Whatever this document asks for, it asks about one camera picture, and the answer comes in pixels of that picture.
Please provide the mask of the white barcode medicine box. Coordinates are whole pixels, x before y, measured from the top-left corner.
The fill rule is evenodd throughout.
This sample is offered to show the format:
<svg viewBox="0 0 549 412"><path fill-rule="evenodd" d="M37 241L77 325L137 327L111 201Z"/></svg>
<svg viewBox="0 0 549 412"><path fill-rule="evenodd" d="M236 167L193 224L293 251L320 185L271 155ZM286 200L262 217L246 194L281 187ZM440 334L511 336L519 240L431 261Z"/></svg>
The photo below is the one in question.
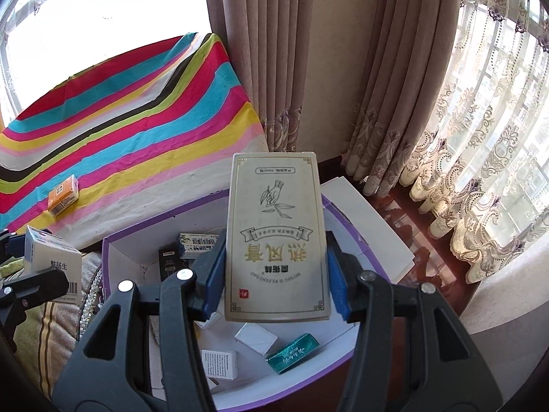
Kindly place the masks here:
<svg viewBox="0 0 549 412"><path fill-rule="evenodd" d="M80 251L57 235L27 226L23 257L27 273L38 273L50 268L62 271L69 286L59 302L81 305L83 255Z"/></svg>

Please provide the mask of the black rectangular box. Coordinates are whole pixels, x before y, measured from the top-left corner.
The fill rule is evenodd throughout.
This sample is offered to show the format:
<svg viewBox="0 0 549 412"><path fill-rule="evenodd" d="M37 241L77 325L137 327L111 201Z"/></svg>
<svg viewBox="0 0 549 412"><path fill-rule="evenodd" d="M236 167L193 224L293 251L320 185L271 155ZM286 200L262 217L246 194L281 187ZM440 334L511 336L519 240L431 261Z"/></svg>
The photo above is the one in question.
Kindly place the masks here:
<svg viewBox="0 0 549 412"><path fill-rule="evenodd" d="M183 268L183 261L179 258L179 250L176 247L159 249L158 263L161 281Z"/></svg>

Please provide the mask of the white saxophone cube box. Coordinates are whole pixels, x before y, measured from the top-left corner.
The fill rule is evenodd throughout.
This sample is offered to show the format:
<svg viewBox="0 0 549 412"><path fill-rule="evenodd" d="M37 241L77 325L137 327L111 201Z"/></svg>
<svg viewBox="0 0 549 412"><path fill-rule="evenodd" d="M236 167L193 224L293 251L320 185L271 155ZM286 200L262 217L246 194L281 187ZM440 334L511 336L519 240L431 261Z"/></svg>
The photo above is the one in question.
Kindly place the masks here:
<svg viewBox="0 0 549 412"><path fill-rule="evenodd" d="M234 380L238 376L237 353L201 350L205 375L209 378Z"/></svg>

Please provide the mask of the orange tissue pack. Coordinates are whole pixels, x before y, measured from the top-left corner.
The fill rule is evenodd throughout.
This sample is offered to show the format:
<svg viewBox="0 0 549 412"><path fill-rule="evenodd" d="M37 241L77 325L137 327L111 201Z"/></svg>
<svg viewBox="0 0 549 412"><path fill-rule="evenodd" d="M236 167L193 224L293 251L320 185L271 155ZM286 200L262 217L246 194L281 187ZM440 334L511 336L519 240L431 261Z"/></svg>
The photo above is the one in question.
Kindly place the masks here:
<svg viewBox="0 0 549 412"><path fill-rule="evenodd" d="M79 198L79 183L75 175L71 175L65 181L52 189L47 197L47 210L54 216L59 216Z"/></svg>

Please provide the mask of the cream herbal tall box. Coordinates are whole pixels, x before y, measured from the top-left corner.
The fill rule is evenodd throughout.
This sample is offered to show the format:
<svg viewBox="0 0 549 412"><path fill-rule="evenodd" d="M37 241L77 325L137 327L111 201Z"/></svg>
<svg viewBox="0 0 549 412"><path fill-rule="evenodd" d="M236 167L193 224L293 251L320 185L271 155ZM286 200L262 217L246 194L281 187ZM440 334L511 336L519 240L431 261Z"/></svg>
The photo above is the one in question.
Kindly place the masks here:
<svg viewBox="0 0 549 412"><path fill-rule="evenodd" d="M224 314L241 323L327 320L327 240L313 152L233 157Z"/></svg>

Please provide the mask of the teal white small box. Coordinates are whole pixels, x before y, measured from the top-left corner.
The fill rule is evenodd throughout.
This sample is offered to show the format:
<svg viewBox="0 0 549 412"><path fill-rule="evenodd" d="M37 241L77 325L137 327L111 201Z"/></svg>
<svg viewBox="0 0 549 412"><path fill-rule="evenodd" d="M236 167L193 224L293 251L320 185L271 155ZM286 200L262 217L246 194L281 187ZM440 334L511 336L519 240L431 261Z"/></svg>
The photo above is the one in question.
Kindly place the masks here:
<svg viewBox="0 0 549 412"><path fill-rule="evenodd" d="M319 347L318 340L305 333L276 353L269 355L266 362L276 374L282 374L312 354Z"/></svg>

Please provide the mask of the white green-edged box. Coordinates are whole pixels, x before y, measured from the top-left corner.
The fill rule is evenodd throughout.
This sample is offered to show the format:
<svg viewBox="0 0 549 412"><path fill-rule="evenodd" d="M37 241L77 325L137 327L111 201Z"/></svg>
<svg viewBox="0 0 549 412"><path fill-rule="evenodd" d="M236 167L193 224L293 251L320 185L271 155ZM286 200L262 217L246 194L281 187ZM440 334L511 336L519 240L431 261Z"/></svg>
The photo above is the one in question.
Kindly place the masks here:
<svg viewBox="0 0 549 412"><path fill-rule="evenodd" d="M181 232L178 236L179 257L182 260L195 260L211 251L219 236L211 233Z"/></svg>

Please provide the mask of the plain white cube box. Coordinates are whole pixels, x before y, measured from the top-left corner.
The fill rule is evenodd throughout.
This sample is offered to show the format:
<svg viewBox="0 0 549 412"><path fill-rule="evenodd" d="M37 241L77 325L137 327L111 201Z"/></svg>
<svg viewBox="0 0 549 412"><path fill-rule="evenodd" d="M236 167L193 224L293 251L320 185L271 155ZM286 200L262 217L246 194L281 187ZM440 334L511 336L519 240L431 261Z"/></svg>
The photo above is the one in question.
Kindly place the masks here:
<svg viewBox="0 0 549 412"><path fill-rule="evenodd" d="M244 323L234 335L234 339L254 352L266 355L276 344L277 337L259 324Z"/></svg>

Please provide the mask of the striped plush cushion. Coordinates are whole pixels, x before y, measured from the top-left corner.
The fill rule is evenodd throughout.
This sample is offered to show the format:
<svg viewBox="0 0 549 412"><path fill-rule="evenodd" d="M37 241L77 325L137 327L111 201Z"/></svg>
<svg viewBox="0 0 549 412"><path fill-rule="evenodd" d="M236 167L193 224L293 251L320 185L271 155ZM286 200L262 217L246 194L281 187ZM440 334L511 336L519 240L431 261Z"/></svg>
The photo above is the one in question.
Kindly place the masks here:
<svg viewBox="0 0 549 412"><path fill-rule="evenodd" d="M52 395L74 347L102 302L102 254L90 252L82 260L81 305L47 302L26 311L27 318L14 336L15 357L44 396Z"/></svg>

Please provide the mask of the purple open cardboard box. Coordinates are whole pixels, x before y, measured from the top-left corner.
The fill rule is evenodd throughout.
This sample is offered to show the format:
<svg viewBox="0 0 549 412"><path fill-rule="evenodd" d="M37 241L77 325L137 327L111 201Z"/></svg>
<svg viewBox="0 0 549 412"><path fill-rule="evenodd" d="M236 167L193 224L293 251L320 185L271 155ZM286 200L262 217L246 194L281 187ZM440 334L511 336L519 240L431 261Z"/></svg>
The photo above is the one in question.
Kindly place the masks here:
<svg viewBox="0 0 549 412"><path fill-rule="evenodd" d="M336 311L315 268L318 226L305 212L320 200L324 228L361 266L397 283L411 270L409 248L363 195L343 177L304 190L286 182L268 205L275 178L245 184L236 207L232 245L234 293L202 324L202 350L230 353L233 379L212 391L220 411L246 411L282 399L350 359L357 327Z"/></svg>

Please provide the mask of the rainbow striped cloth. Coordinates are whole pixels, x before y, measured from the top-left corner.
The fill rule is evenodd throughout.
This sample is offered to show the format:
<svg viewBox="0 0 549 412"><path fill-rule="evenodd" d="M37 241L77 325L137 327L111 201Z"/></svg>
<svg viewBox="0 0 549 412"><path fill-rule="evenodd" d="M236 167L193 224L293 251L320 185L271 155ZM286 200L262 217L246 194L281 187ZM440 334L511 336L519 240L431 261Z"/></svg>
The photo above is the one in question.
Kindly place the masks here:
<svg viewBox="0 0 549 412"><path fill-rule="evenodd" d="M112 57L57 85L1 134L1 225L47 229L77 248L228 187L238 152L267 148L216 34ZM59 216L49 192L75 175Z"/></svg>

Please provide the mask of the white lace curtain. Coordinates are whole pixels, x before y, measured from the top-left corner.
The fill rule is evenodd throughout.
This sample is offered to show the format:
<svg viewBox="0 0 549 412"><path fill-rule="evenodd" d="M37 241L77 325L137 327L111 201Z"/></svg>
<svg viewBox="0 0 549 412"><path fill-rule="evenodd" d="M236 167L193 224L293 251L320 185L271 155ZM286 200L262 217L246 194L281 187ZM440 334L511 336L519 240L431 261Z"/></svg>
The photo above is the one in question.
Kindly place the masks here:
<svg viewBox="0 0 549 412"><path fill-rule="evenodd" d="M470 284L548 230L548 12L463 0L444 82L401 185L449 238Z"/></svg>

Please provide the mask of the beige patterned curtain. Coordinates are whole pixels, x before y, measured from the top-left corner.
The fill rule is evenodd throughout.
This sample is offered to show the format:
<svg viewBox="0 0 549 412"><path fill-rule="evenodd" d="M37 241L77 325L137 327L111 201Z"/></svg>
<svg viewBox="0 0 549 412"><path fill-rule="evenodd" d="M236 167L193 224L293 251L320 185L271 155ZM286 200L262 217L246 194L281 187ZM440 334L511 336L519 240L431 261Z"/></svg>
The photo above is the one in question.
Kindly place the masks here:
<svg viewBox="0 0 549 412"><path fill-rule="evenodd" d="M341 155L366 195L399 184L451 57L460 0L207 0L273 152Z"/></svg>

